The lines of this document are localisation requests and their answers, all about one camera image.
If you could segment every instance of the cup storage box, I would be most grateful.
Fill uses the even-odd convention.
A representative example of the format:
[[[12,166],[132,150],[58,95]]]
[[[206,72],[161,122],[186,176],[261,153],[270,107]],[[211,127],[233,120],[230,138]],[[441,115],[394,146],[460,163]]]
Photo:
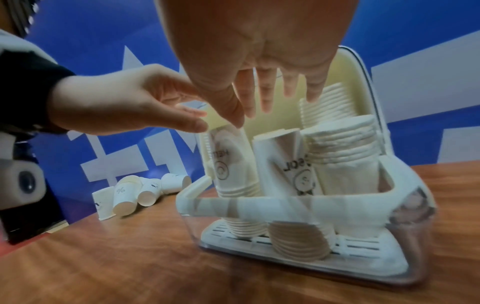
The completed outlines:
[[[422,281],[428,273],[431,221],[436,212],[434,198],[417,174],[398,159],[392,149],[379,101],[359,56],[340,47],[330,66],[325,86],[342,83],[354,101],[358,115],[372,114],[380,142],[378,192],[349,195],[212,197],[207,189],[215,180],[215,153],[208,136],[201,134],[200,153],[205,176],[181,191],[176,207],[194,242],[203,248],[227,252],[312,271],[343,275],[391,285]],[[259,134],[302,128],[299,100],[305,96],[300,81],[296,96],[283,96],[283,81],[277,78],[274,106],[264,114],[257,105],[257,117],[247,119],[244,133],[251,142]],[[206,118],[210,129],[225,124],[213,111]],[[236,222],[265,223],[277,231],[301,225],[323,223],[322,232],[330,250],[319,259],[290,259],[281,254],[270,237],[242,238],[229,229]]]

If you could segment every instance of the brown wooden tabletop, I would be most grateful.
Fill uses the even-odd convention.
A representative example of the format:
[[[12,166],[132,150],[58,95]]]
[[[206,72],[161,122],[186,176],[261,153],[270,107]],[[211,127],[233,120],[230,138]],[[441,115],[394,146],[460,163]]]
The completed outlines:
[[[480,303],[480,162],[418,166],[439,214],[429,280],[358,286],[199,249],[175,197],[96,214],[0,259],[0,303]]]

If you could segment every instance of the blue and white wall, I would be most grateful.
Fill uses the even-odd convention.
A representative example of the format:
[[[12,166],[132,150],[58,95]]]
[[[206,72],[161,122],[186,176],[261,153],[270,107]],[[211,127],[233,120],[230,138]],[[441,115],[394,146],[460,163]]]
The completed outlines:
[[[409,165],[480,159],[479,14],[477,0],[360,0],[342,44],[370,69],[395,152]],[[28,39],[81,75],[179,69],[153,0],[44,1]],[[195,138],[162,128],[32,144],[70,222],[94,213],[91,193],[122,176],[203,175]]]

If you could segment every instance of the wooden table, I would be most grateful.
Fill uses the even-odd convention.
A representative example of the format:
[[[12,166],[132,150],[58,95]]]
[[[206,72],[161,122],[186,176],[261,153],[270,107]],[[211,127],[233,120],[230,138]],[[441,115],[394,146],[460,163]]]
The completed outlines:
[[[200,250],[175,198],[92,215],[0,259],[0,303],[480,303],[480,162],[419,166],[439,215],[430,280],[378,289]]]

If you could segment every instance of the stack of paper cups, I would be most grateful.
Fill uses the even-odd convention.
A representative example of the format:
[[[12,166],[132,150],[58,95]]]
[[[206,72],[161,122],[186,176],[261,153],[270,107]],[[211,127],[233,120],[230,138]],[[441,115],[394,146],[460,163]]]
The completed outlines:
[[[325,195],[379,191],[381,148],[373,115],[319,124],[302,130],[302,134]],[[374,237],[382,231],[382,227],[367,223],[344,223],[335,229],[352,237]]]
[[[132,214],[137,208],[141,188],[142,181],[138,176],[130,175],[122,178],[114,189],[113,212],[120,216]]]
[[[115,216],[114,191],[115,187],[112,186],[91,194],[99,220],[106,220]]]
[[[162,181],[157,178],[140,178],[142,187],[138,195],[138,203],[143,207],[150,207],[160,198],[162,192]]]
[[[252,147],[243,129],[226,125],[208,132],[215,186],[219,197],[261,195]],[[263,235],[267,224],[224,218],[230,232],[239,238]]]
[[[188,175],[167,173],[161,178],[161,190],[165,194],[178,193],[187,188],[192,179]]]
[[[301,123],[304,128],[358,115],[355,103],[341,83],[325,87],[316,102],[308,103],[306,99],[301,99],[299,107]]]
[[[265,196],[322,195],[317,177],[305,159],[305,145],[299,129],[255,136],[253,152]],[[335,243],[335,232],[323,223],[273,222],[268,225],[268,233],[278,253],[298,261],[324,258],[331,250],[328,239]]]

